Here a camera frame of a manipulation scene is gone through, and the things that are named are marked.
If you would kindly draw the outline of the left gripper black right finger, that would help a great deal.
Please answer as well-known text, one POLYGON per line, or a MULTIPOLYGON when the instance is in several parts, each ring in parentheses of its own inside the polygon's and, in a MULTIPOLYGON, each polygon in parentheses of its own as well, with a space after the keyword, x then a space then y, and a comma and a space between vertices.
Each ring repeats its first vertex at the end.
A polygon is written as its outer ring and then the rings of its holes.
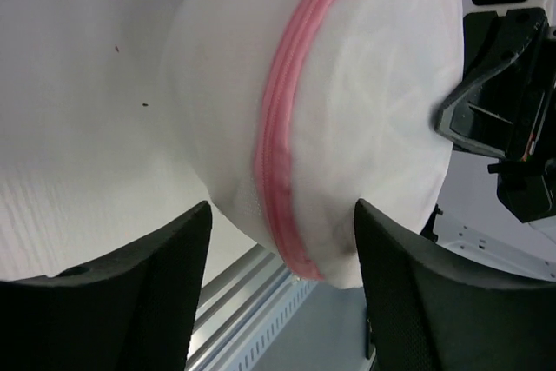
POLYGON ((555 284, 500 271, 354 207, 381 370, 553 370, 555 284))

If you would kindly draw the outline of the white pink trim bag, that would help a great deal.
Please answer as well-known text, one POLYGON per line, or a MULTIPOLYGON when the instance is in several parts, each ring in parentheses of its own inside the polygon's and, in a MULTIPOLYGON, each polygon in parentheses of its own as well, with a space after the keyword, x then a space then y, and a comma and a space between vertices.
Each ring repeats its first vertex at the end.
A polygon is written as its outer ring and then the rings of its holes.
POLYGON ((354 206, 423 229, 463 61, 461 0, 185 0, 161 85, 213 204, 296 275, 358 288, 354 206))

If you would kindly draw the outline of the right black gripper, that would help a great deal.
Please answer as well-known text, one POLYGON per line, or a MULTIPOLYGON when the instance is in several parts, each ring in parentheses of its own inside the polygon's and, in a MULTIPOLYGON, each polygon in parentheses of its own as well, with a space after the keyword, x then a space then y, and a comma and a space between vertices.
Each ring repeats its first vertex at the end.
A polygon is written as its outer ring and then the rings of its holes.
POLYGON ((495 158, 496 195, 520 222, 555 214, 555 29, 541 8, 467 14, 461 82, 436 132, 495 158))

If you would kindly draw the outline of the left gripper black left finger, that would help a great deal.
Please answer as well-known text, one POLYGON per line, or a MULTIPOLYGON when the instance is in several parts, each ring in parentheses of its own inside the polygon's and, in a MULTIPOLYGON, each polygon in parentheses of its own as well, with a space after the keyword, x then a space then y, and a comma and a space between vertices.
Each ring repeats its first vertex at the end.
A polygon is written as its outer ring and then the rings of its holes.
POLYGON ((183 370, 212 229, 201 202, 54 277, 1 285, 4 370, 183 370))

